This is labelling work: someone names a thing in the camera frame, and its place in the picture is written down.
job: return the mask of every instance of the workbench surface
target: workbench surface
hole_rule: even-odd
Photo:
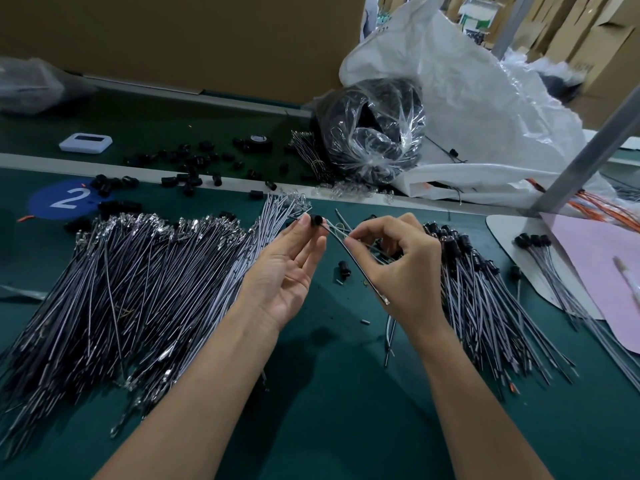
[[[113,124],[115,128],[123,122]],[[143,131],[142,122],[131,124],[135,128],[129,135],[131,146],[138,132],[144,133],[141,137],[149,145],[155,141]],[[174,124],[167,121],[165,127]],[[109,133],[101,124],[69,127],[65,132],[80,130]],[[57,139],[51,136],[52,143]],[[4,138],[0,150],[38,154],[36,143],[21,145],[7,148]],[[63,231],[64,220],[16,220],[29,213],[28,201],[37,190],[72,178],[78,177],[0,169],[0,283],[51,289],[71,257],[74,237]],[[179,188],[144,182],[139,189],[118,191],[115,197],[139,201],[146,212],[169,220],[229,210],[245,227],[261,209],[260,202],[251,201],[246,193],[199,189],[187,198]],[[311,202],[315,213],[329,219],[335,219],[338,208],[352,225],[372,213],[405,212],[363,203]],[[414,213],[421,222],[448,223],[468,233],[475,247],[501,269],[512,264],[489,233],[484,216]],[[252,394],[219,479],[453,478],[428,382],[406,336],[401,330],[396,334],[396,356],[384,369],[386,313],[355,266],[345,286],[335,282],[337,263],[347,258],[340,245],[329,240],[308,299],[282,332],[266,366],[268,391],[258,386]],[[522,300],[551,341],[577,364],[580,378],[570,385],[554,374],[551,387],[532,378],[517,379],[521,395],[508,395],[504,404],[509,416],[557,479],[637,478],[640,395],[588,332],[573,331],[560,311],[537,296],[528,282],[522,284]],[[22,299],[0,298],[0,347],[12,343],[35,309]],[[361,319],[371,325],[362,325]],[[123,434],[109,439],[126,398],[126,391],[107,387],[59,410],[28,452],[0,465],[0,477],[91,477],[139,421],[132,418]]]

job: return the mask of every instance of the right hand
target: right hand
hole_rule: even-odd
[[[372,244],[378,238],[388,254],[395,254],[400,247],[404,256],[388,265],[379,264],[362,243]],[[364,221],[344,243],[373,285],[388,298],[389,305],[383,304],[384,308],[400,322],[414,347],[421,348],[424,340],[449,328],[440,297],[440,243],[424,232],[413,214]]]

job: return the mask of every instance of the plastic wrap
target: plastic wrap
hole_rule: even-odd
[[[96,88],[41,59],[0,57],[0,111],[37,114]]]
[[[326,95],[316,116],[330,160],[348,177],[388,184],[420,160],[425,114],[409,79],[361,80]]]
[[[380,77],[417,81],[425,107],[418,166],[393,185],[411,197],[528,208],[586,144],[580,118],[550,97],[537,72],[500,63],[439,11],[443,0],[409,0],[345,57],[348,86]],[[446,152],[453,148],[459,160]],[[441,189],[440,182],[455,189]],[[615,192],[599,175],[585,185]]]

